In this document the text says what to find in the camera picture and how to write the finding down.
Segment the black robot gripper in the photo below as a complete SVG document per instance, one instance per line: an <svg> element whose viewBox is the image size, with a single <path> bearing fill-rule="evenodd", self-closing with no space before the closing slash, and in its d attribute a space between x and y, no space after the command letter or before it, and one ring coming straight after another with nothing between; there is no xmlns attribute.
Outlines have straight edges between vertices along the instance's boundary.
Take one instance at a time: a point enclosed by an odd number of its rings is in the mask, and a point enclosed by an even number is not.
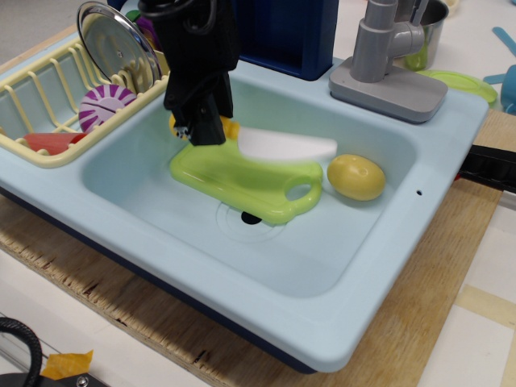
<svg viewBox="0 0 516 387"><path fill-rule="evenodd" d="M164 106L176 136L193 146L226 141L220 115L233 117L229 72L239 61L239 33L230 1L140 1L169 66Z"/></svg>

